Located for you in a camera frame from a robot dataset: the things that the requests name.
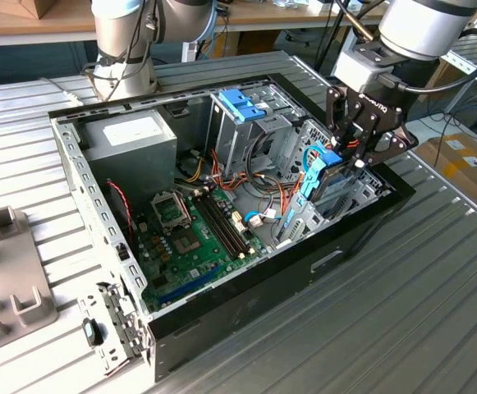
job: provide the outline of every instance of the yellow cable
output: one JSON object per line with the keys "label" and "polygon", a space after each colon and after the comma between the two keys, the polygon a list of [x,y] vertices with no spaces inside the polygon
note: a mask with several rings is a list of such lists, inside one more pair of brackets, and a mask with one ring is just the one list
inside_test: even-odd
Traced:
{"label": "yellow cable", "polygon": [[202,172],[202,162],[204,161],[203,158],[200,158],[200,160],[198,161],[198,168],[196,169],[196,172],[195,174],[189,178],[189,179],[186,179],[186,182],[188,183],[192,183],[194,181],[196,181],[199,177],[200,177],[200,174]]}

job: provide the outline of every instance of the slotted aluminum surface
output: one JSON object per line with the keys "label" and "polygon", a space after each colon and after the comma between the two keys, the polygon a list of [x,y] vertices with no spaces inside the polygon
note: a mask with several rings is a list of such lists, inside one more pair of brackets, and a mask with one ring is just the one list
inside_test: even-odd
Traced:
{"label": "slotted aluminum surface", "polygon": [[[269,72],[323,105],[323,82],[285,53],[158,69],[165,90]],[[96,101],[83,78],[57,82]],[[28,214],[59,311],[0,349],[0,393],[144,392],[148,367],[106,380],[80,328],[76,297],[103,271],[46,116],[68,105],[43,82],[0,86],[0,206]],[[358,256],[151,392],[477,392],[477,209],[412,155],[390,164],[417,192]]]}

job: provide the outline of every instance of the motherboard chip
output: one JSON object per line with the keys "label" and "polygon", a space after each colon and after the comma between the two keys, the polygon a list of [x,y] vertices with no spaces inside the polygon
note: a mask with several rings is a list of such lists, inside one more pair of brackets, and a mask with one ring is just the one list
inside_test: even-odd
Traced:
{"label": "motherboard chip", "polygon": [[169,283],[165,275],[160,275],[159,277],[153,279],[153,286],[155,289],[158,289],[161,286],[165,286]]}
{"label": "motherboard chip", "polygon": [[171,234],[171,240],[179,254],[198,249],[201,244],[192,228],[186,228]]}

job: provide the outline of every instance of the workbench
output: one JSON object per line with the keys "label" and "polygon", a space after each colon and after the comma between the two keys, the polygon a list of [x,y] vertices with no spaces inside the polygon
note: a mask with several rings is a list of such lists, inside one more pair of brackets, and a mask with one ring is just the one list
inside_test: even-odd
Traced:
{"label": "workbench", "polygon": [[[282,73],[324,106],[327,82],[266,53],[157,67],[165,91]],[[85,78],[56,80],[95,103]],[[0,393],[144,392],[137,360],[113,377],[88,347],[76,297],[101,261],[69,193],[47,111],[54,86],[0,86],[0,207],[28,215],[58,320],[0,348]],[[416,189],[353,259],[159,383],[153,393],[477,392],[477,206],[414,154],[390,167]]]}
{"label": "workbench", "polygon": [[[370,11],[364,23],[377,25],[387,7],[383,4]],[[328,25],[333,24],[336,15],[332,12]],[[284,9],[274,6],[270,0],[262,3],[234,0],[229,4],[227,32],[324,27],[327,16],[327,11],[314,13],[302,5],[297,9]],[[214,31],[221,32],[224,28],[225,21],[218,18]],[[39,21],[0,14],[0,45],[86,40],[96,40],[89,0],[59,0]],[[186,50],[183,57],[192,60]]]}

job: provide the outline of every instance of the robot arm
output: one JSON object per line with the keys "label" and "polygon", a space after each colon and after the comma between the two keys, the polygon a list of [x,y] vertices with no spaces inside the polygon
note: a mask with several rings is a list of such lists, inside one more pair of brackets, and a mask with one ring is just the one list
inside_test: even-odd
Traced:
{"label": "robot arm", "polygon": [[[378,27],[380,36],[340,54],[334,75],[346,87],[328,89],[327,124],[333,150],[350,158],[351,167],[374,165],[415,147],[418,141],[404,121],[417,96],[477,76],[476,70],[453,84],[422,88],[457,39],[477,34],[477,29],[463,31],[476,11],[477,0],[393,0]],[[390,131],[388,148],[377,151]],[[355,137],[359,144],[348,149]]]}
{"label": "robot arm", "polygon": [[85,70],[103,100],[158,88],[152,44],[203,39],[216,22],[216,0],[93,0],[99,58]]}

